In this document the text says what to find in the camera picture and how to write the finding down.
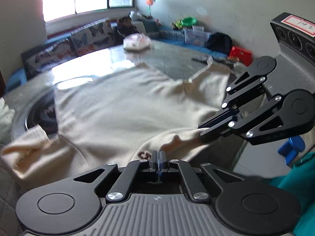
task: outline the black bag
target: black bag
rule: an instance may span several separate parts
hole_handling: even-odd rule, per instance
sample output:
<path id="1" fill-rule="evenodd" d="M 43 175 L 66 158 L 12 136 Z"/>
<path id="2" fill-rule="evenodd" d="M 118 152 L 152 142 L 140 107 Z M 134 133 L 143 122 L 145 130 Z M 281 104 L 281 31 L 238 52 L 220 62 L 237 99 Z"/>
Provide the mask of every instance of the black bag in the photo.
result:
<path id="1" fill-rule="evenodd" d="M 232 39 L 226 34 L 215 33 L 207 41 L 206 47 L 228 55 L 232 49 Z"/>

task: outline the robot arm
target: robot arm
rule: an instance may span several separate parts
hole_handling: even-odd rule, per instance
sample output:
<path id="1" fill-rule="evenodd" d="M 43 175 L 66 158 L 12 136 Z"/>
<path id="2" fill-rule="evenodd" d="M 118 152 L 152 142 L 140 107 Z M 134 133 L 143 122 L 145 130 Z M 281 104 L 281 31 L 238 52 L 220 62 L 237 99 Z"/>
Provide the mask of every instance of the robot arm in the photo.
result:
<path id="1" fill-rule="evenodd" d="M 271 21 L 280 46 L 253 61 L 227 89 L 222 109 L 199 125 L 207 143 L 236 134 L 252 145 L 307 133 L 315 123 L 315 24 L 283 13 Z M 261 94 L 268 102 L 243 118 L 239 107 Z"/>

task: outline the green bowl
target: green bowl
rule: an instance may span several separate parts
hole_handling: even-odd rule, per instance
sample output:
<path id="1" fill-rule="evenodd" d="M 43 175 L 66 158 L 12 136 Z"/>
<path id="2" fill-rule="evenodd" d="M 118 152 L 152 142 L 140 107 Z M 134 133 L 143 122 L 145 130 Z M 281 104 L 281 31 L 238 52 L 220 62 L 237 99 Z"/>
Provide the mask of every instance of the green bowl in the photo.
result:
<path id="1" fill-rule="evenodd" d="M 184 18 L 181 22 L 184 27 L 190 27 L 190 26 L 196 25 L 197 19 L 189 17 L 189 18 Z"/>

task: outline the window sill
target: window sill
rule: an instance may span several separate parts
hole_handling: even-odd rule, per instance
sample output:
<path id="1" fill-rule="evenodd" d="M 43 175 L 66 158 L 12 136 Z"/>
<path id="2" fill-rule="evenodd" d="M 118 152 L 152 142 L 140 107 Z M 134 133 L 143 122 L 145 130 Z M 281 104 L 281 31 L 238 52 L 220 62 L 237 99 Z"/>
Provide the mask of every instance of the window sill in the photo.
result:
<path id="1" fill-rule="evenodd" d="M 46 33 L 47 35 L 51 35 L 67 29 L 80 27 L 102 18 L 119 18 L 121 16 L 128 15 L 132 10 L 135 10 L 135 8 L 117 7 L 69 15 L 46 22 Z"/>

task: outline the camera lens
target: camera lens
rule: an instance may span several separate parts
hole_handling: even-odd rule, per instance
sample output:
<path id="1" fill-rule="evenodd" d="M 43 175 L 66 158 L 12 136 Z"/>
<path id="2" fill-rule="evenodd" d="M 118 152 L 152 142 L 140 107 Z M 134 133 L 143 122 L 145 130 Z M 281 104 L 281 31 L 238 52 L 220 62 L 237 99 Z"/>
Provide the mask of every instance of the camera lens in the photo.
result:
<path id="1" fill-rule="evenodd" d="M 308 52 L 308 55 L 310 55 L 310 57 L 312 59 L 315 59 L 315 48 L 314 48 L 314 46 L 312 44 L 310 44 L 310 43 L 307 43 L 306 44 L 306 50 Z"/>
<path id="2" fill-rule="evenodd" d="M 295 34 L 292 33 L 291 31 L 289 32 L 289 38 L 293 46 L 299 50 L 302 50 L 302 43 L 300 38 Z"/>
<path id="3" fill-rule="evenodd" d="M 284 31 L 280 27 L 277 27 L 277 33 L 281 39 L 285 40 L 287 38 Z"/>

